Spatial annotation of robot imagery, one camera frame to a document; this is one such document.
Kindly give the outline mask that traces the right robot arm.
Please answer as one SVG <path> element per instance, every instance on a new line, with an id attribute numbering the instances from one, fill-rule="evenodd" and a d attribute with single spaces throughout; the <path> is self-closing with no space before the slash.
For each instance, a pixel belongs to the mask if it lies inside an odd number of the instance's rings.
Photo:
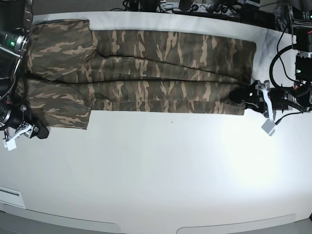
<path id="1" fill-rule="evenodd" d="M 0 2 L 0 129 L 4 141 L 13 137 L 46 139 L 49 130 L 31 110 L 27 100 L 28 85 L 24 73 L 24 55 L 29 48 L 33 21 L 32 1 Z"/>

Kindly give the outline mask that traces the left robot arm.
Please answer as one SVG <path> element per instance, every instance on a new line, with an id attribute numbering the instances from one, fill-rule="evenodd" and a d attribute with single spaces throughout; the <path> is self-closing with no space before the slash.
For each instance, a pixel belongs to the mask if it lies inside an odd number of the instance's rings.
<path id="1" fill-rule="evenodd" d="M 238 88 L 229 94 L 236 104 L 268 116 L 273 111 L 297 109 L 300 114 L 312 111 L 312 2 L 310 0 L 289 0 L 289 22 L 286 29 L 292 35 L 291 45 L 277 50 L 269 67 L 269 80 L 256 80 L 247 88 Z M 284 87 L 275 82 L 273 68 L 281 56 L 296 50 L 295 79 L 293 86 Z"/>

